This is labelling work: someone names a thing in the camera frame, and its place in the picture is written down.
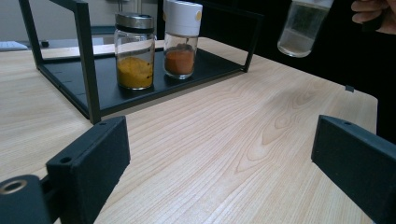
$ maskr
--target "white lid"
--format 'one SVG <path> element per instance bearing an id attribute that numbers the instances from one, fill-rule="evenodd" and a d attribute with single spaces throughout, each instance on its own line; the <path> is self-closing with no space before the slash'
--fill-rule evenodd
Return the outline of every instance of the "white lid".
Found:
<path id="1" fill-rule="evenodd" d="M 332 7 L 332 2 L 333 2 L 333 0 L 292 0 L 292 1 L 312 4 L 315 6 L 326 7 L 326 8 Z"/>
<path id="2" fill-rule="evenodd" d="M 197 36 L 201 27 L 202 8 L 200 4 L 164 0 L 165 32 L 173 35 Z"/>

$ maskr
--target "hand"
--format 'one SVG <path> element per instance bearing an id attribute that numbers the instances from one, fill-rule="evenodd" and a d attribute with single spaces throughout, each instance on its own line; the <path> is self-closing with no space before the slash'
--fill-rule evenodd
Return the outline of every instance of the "hand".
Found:
<path id="1" fill-rule="evenodd" d="M 357 0 L 351 5 L 351 9 L 357 12 L 352 20 L 363 23 L 375 19 L 384 13 L 384 19 L 377 32 L 396 35 L 396 0 Z"/>

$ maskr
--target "black shelf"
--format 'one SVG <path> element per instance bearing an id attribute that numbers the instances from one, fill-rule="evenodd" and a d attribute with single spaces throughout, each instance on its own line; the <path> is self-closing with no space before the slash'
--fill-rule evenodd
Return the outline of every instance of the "black shelf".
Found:
<path id="1" fill-rule="evenodd" d="M 64 59 L 45 63 L 45 72 L 58 89 L 86 117 L 89 117 L 87 96 L 84 87 L 81 60 Z M 183 80 L 168 77 L 163 70 L 163 50 L 155 52 L 153 85 L 145 90 L 126 90 L 117 84 L 116 59 L 114 54 L 95 57 L 95 70 L 101 115 L 109 115 L 163 97 L 173 92 L 225 77 L 242 71 L 243 66 L 225 60 L 202 49 L 197 50 L 195 69 L 191 77 Z"/>
<path id="2" fill-rule="evenodd" d="M 37 69 L 87 118 L 92 124 L 103 116 L 116 113 L 134 105 L 183 91 L 199 84 L 247 72 L 262 27 L 263 15 L 224 7 L 206 1 L 196 1 L 204 7 L 250 17 L 257 21 L 245 64 L 233 63 L 202 49 L 197 50 L 192 76 L 184 80 L 173 79 L 163 70 L 163 49 L 156 49 L 153 86 L 140 91 L 130 91 L 117 84 L 114 54 L 93 55 L 92 33 L 88 3 L 81 0 L 50 0 L 74 13 L 78 35 L 79 57 L 43 59 L 37 38 L 29 0 L 19 0 L 29 42 Z"/>

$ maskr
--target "yellow spice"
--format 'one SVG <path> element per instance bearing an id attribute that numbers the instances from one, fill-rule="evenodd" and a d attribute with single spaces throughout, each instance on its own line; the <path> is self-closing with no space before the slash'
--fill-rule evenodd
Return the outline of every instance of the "yellow spice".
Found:
<path id="1" fill-rule="evenodd" d="M 152 63 L 135 57 L 117 62 L 117 78 L 121 86 L 143 89 L 152 85 Z"/>

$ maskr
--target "clear plastic bottle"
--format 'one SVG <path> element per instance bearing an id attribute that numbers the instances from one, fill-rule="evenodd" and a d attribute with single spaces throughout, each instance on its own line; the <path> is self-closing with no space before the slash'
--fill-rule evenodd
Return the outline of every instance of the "clear plastic bottle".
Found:
<path id="1" fill-rule="evenodd" d="M 293 0 L 278 49 L 296 58 L 310 54 L 331 6 L 332 0 Z"/>

